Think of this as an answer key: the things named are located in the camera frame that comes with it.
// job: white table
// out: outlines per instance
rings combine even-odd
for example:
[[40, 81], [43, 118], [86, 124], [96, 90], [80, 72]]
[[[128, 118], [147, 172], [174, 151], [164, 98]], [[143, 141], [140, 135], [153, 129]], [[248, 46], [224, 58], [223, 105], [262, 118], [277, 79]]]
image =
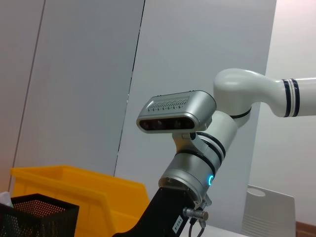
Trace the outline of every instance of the white table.
[[[189, 222], [186, 224], [184, 230], [182, 231], [180, 237], [188, 237], [189, 236]], [[201, 226], [197, 222], [192, 229], [192, 237], [197, 237], [199, 232], [201, 230]], [[230, 231], [225, 231], [213, 226], [206, 226], [204, 233], [202, 234], [202, 237], [245, 237], [241, 234], [237, 234]]]

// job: black stripe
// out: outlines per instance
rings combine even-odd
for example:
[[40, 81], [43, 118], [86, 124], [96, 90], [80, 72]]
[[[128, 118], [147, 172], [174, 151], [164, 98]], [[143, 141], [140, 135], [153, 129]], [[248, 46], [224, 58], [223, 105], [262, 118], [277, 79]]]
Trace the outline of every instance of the black stripe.
[[231, 118], [232, 118], [232, 119], [238, 119], [238, 118], [245, 117], [248, 113], [250, 113], [250, 111], [251, 111], [251, 107], [250, 107], [250, 109], [249, 109], [246, 113], [243, 113], [243, 114], [241, 114], [241, 115], [231, 115]]
[[211, 135], [209, 135], [209, 134], [207, 134], [207, 133], [205, 133], [205, 132], [197, 132], [197, 135], [203, 136], [203, 137], [207, 137], [208, 139], [210, 139], [210, 140], [212, 140], [213, 142], [215, 142], [215, 143], [222, 149], [222, 152], [223, 152], [223, 154], [224, 154], [224, 157], [223, 157], [223, 158], [225, 158], [225, 156], [226, 156], [226, 151], [225, 151], [224, 146], [222, 145], [222, 143], [221, 143], [219, 140], [217, 140], [215, 137], [213, 137], [213, 136], [211, 136]]
[[288, 84], [288, 81], [282, 80], [284, 83], [285, 88], [285, 96], [286, 96], [286, 111], [284, 117], [288, 117], [291, 112], [291, 92], [290, 92], [290, 85]]
[[292, 79], [292, 82], [295, 90], [295, 110], [293, 117], [296, 117], [300, 111], [300, 89], [298, 88], [298, 83], [295, 79]]
[[204, 156], [203, 154], [200, 154], [198, 152], [192, 151], [192, 150], [180, 150], [177, 152], [177, 154], [181, 154], [181, 153], [191, 154], [191, 155], [194, 155], [194, 156], [200, 158], [202, 161], [204, 161], [211, 168], [211, 170], [214, 174], [214, 177], [215, 177], [216, 169], [213, 166], [212, 162], [206, 156]]
[[219, 158], [219, 162], [220, 162], [220, 164], [222, 165], [222, 162], [223, 162], [223, 158], [222, 158], [222, 155], [221, 155], [221, 152], [217, 149], [217, 147], [215, 147], [212, 143], [210, 143], [209, 141], [206, 141], [206, 140], [204, 140], [204, 139], [201, 139], [206, 145], [208, 145], [208, 147], [210, 148], [210, 149], [212, 149], [215, 153], [216, 153], [216, 155], [218, 156], [218, 158]]

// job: cable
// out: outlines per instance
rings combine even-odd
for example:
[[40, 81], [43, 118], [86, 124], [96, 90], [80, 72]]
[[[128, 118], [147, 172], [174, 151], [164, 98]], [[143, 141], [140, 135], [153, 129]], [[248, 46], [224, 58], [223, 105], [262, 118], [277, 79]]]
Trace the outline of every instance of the cable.
[[192, 228], [193, 228], [193, 225], [192, 225], [192, 224], [190, 224], [190, 228], [189, 228], [189, 237], [191, 237], [191, 235], [192, 235]]
[[197, 237], [201, 237], [202, 234], [203, 234], [203, 232], [204, 232], [204, 228], [201, 229], [201, 231], [199, 232], [199, 234], [197, 235]]

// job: mesh wastebasket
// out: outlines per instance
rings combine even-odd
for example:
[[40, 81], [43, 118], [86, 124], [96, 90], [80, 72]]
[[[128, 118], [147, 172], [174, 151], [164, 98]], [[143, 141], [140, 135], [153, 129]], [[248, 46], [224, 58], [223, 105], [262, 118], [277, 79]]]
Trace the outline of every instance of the mesh wastebasket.
[[73, 237], [79, 207], [40, 194], [0, 204], [0, 237]]

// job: wooden floor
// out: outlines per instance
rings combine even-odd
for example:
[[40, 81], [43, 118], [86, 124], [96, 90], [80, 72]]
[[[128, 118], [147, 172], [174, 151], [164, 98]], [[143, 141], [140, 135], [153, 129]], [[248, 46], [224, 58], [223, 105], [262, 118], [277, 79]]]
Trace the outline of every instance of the wooden floor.
[[316, 237], [316, 226], [296, 222], [296, 237]]

